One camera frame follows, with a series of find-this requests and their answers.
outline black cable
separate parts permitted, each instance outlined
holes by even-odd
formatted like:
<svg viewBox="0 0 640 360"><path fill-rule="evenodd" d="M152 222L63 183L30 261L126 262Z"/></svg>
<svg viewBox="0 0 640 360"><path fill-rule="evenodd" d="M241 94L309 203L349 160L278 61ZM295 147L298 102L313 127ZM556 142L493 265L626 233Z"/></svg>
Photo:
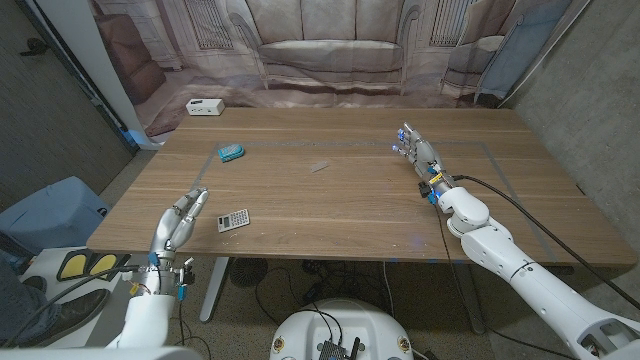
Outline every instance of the black cable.
<svg viewBox="0 0 640 360"><path fill-rule="evenodd" d="M158 295L162 295L162 274L160 274L160 269L156 267L158 271Z"/></svg>
<svg viewBox="0 0 640 360"><path fill-rule="evenodd" d="M274 324L280 326L280 323L273 316L271 316L271 314L269 314L269 312L264 308L264 306L262 306L262 303L260 302L260 297L258 296L258 287L260 287L260 284L262 284L264 279L267 278L267 275L269 275L270 273L272 273L272 272L274 272L276 270L283 270L286 273L287 279L289 280L289 291L291 291L291 296L293 296L293 299L296 301L296 303L298 303L298 306L302 306L302 302L300 302L298 300L298 298L296 297L295 293L293 292L293 286L291 285L291 273L289 273L288 269L283 268L283 267L276 267L276 268L273 268L273 269L267 271L267 273L265 274L264 278L262 278L262 280L260 280L260 282L254 288L254 294L255 294L255 297L256 297L256 302L258 303L258 306L260 307L262 312L265 315L267 315L267 317L269 317L269 319L271 319L271 321L273 321Z"/></svg>
<svg viewBox="0 0 640 360"><path fill-rule="evenodd" d="M170 320L178 320L178 318L177 318L177 317L172 317L172 318L169 318L169 319L170 319ZM191 327L189 326L189 324L187 324L187 322L186 322L186 321L184 321L184 320L182 320L182 321L181 321L181 323L184 325L184 327L186 327L186 328L187 328L187 331L189 332L189 335L187 335L187 337L191 336L192 331L191 331Z"/></svg>
<svg viewBox="0 0 640 360"><path fill-rule="evenodd" d="M324 315L322 315L322 313L320 312L320 309L318 309L316 302L312 301L311 303L313 304L313 307L316 308L316 312L318 312L318 314L320 314L320 316L322 317L322 320L324 320L324 323L327 324L327 327L329 328L329 342L333 343L333 331L331 331L331 326L329 326L329 322L324 317Z"/></svg>
<svg viewBox="0 0 640 360"><path fill-rule="evenodd" d="M324 311L320 311L320 310L313 310L313 309L300 309L296 312L303 312L303 311L311 311L311 312L317 312L320 315L327 315L328 317L330 317L331 319L333 319L333 321L336 322L336 324L338 325L338 329L340 329L340 339L338 340L338 346L342 345L342 326L340 326L340 323L338 322L338 320L336 320L336 318L334 318L331 314L328 314Z"/></svg>
<svg viewBox="0 0 640 360"><path fill-rule="evenodd" d="M182 346L184 346L184 326L182 321L182 300L180 300L180 305L178 305L178 320L180 321L180 338L182 339Z"/></svg>
<svg viewBox="0 0 640 360"><path fill-rule="evenodd" d="M202 343L204 344L204 346L206 346L206 347L207 347L207 353L209 354L209 360L211 360L211 359L212 359L212 357L211 357L211 349L209 348L209 344L207 344L206 340L205 340L205 339L203 339L203 338L201 338L200 336L196 336L196 335L193 335L193 336L187 336L184 340L186 341L186 340L191 340L191 339L197 339L197 340L202 341Z"/></svg>
<svg viewBox="0 0 640 360"><path fill-rule="evenodd" d="M31 324L31 322L38 317L38 315L42 314L43 311L45 311L51 305L55 304L56 301L62 299L64 296L66 296L67 294L71 293L73 290L79 288L80 286L88 283L89 281L91 281L93 279L99 278L102 275L111 274L113 272L137 271L138 268L140 268L140 266L138 266L138 265L129 265L129 266L120 266L120 267L116 267L116 268L107 269L107 270L104 270L104 271L100 271L97 274L93 274L91 276L88 276L88 277L80 280L78 283L71 285L69 288L65 289L60 294L54 296L46 304L42 305L40 308L38 308L38 310L36 310L33 314L31 314L31 316L27 319L27 321L25 321L22 324L20 329L18 329L18 331L16 331L16 333L11 338L9 338L9 340L7 340L7 342L5 342L4 345L2 345L2 347L5 348L5 349L11 348L13 343L20 336L20 334L22 334L22 332Z"/></svg>
<svg viewBox="0 0 640 360"><path fill-rule="evenodd" d="M476 178L471 177L471 176L456 175L453 178L454 178L454 180L461 180L461 179L471 180L471 181L476 182L476 183L486 187L487 189L495 192L496 194L502 196L505 200L510 202L511 205L515 206L518 210L520 210L520 212L523 213L524 216L527 217L527 219L531 220L531 222L536 224L536 226L539 227L540 230L542 230L545 234L549 235L549 237L551 239L553 239L553 241L555 241L558 245L560 245L560 247L562 247L566 252L568 252L576 260L578 260L578 262L580 262L580 264L584 265L584 267L586 267L587 270L589 270L593 275L595 275L598 279L600 279L605 284L607 284L611 289L613 289L613 291L617 292L618 295L622 296L625 300L627 300L636 309L640 310L640 303L638 301L636 301L636 299L632 298L629 294L627 294L624 290L619 288L618 285L614 284L611 280L609 280L609 279L605 278L604 276L600 275L598 270L596 270L591 264L589 264L585 259L583 259L575 251L573 251L567 244L562 242L562 240L560 240L555 234L553 234L549 229L547 229L544 225L542 225L536 218L533 217L533 215L529 214L529 212L527 210L525 210L525 208L522 207L522 205L518 204L510 196L508 196L507 194L503 193L502 191L500 191L499 189L495 188L494 186L491 186L491 185L487 184L486 182L484 182L482 180L479 180L479 179L476 179Z"/></svg>
<svg viewBox="0 0 640 360"><path fill-rule="evenodd" d="M544 351L544 352L547 352L547 353L550 353L550 354L553 354L553 355L561 356L561 357L564 357L564 358L567 358L567 359L578 360L578 359L576 359L574 357L571 357L571 356L568 356L568 355L553 351L551 349L547 349L547 348L544 348L544 347L541 347L541 346L538 346L538 345L530 344L528 342L524 342L522 340L518 340L518 339L512 338L512 337L510 337L508 335L505 335L505 334L493 329L489 325L487 325L482 320L482 318L480 316L476 315L475 313L473 313L471 311L471 309L469 309L469 307L467 306L467 301L465 300L464 295L462 294L462 285L460 285L460 279L458 279L458 275L456 274L456 271L453 268L453 261L451 261L451 255L449 255L449 247L447 246L447 241L445 240L445 237L444 237L444 230L442 228L442 220L440 219L440 212L438 211L438 207L436 205L433 205L433 208L436 210L436 214L438 215L438 224L440 225L440 234L442 235L442 242L444 243L444 249L447 252L447 259L449 260L449 266L451 266L451 273L453 274L453 279L455 280L455 283L456 283L456 289L458 290L458 295L460 296L460 299L462 300L462 306L464 306L464 308L467 310L467 312L471 316L473 316L476 320L478 320L484 327L489 329L489 331L491 331L492 333L494 333L494 334L496 334L496 335L498 335L498 336L500 336L502 338L505 338L507 340L511 340L513 342L516 342L516 343L518 343L520 345L528 346L528 347L531 347L531 348L534 348L534 349L537 349L537 350L540 350L540 351Z"/></svg>
<svg viewBox="0 0 640 360"><path fill-rule="evenodd" d="M344 261L341 261L343 263L343 267L346 268L346 265ZM337 264L339 262L325 262L323 263L323 269L325 269L325 271L327 272L327 276L323 277L321 274L318 274L321 278L322 278L322 284L327 284L329 285L333 290L337 291L338 294L343 294L343 287L344 287L344 281L343 283L340 285L340 288L336 290L336 288L329 282L330 278L332 277L339 277L339 278L343 278L343 280L346 280L347 278L353 278L352 274L345 272L345 270L332 270L330 269L327 265L330 264ZM364 279L365 283L371 287L374 290L378 291L378 296L381 299L381 303L380 303L380 307L385 307L386 308L386 312L391 315L391 305L390 305L390 300L388 297L388 293L386 291L386 285L385 283L380 279L382 277L381 271L379 267L376 267L376 269L378 269L378 278L376 278L375 276L369 275L369 274L365 274L362 273L360 271L356 271L355 272L355 277L361 277ZM378 283L378 286L372 285L369 282L369 279L373 279Z"/></svg>

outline white robot body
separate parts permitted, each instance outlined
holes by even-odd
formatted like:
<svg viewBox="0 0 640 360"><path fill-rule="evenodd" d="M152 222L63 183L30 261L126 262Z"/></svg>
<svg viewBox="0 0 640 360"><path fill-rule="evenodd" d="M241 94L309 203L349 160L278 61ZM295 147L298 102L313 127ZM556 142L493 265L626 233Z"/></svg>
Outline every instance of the white robot body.
<svg viewBox="0 0 640 360"><path fill-rule="evenodd" d="M316 303L320 311L332 315L342 327L342 344L350 356L355 338L360 338L358 360L413 360L407 332L384 311L354 299L328 299ZM271 343L270 360L320 359L324 342L329 340L329 328L313 305L289 316L276 331ZM336 322L324 316L333 334L333 343L340 339Z"/></svg>

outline white robotic arm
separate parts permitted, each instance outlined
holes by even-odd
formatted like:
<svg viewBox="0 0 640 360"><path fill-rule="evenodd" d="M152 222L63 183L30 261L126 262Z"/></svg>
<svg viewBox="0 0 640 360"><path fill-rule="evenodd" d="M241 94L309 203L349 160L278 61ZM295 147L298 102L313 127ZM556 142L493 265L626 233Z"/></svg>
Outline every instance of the white robotic arm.
<svg viewBox="0 0 640 360"><path fill-rule="evenodd" d="M511 285L576 357L639 357L640 323L591 304L520 250L511 233L489 216L487 206L457 186L439 154L411 125L405 123L398 138L404 149L394 145L393 150L415 166L429 201L452 214L447 227L461 239L465 254Z"/></svg>
<svg viewBox="0 0 640 360"><path fill-rule="evenodd" d="M158 221L151 242L149 266L142 268L140 286L129 300L125 325L107 348L153 348L164 345L169 331L169 318L175 301L186 296L186 287L193 283L193 258L174 268L176 250L193 233L209 192L206 188L193 190L181 197Z"/></svg>

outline blue eraser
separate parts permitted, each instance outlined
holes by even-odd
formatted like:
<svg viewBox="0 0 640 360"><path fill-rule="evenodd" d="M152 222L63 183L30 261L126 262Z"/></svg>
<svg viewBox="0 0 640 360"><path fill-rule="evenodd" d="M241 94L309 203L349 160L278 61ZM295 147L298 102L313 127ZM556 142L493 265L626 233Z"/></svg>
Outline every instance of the blue eraser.
<svg viewBox="0 0 640 360"><path fill-rule="evenodd" d="M218 150L218 156L222 162L231 161L244 155L244 148L239 144L226 146Z"/></svg>

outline sofa image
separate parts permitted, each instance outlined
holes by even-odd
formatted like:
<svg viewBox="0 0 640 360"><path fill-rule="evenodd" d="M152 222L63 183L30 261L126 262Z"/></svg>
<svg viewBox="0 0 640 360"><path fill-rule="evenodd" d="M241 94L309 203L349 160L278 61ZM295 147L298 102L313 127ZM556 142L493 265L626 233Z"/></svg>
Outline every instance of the sofa image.
<svg viewBox="0 0 640 360"><path fill-rule="evenodd" d="M421 0L227 0L227 11L269 80L336 89L399 87Z"/></svg>

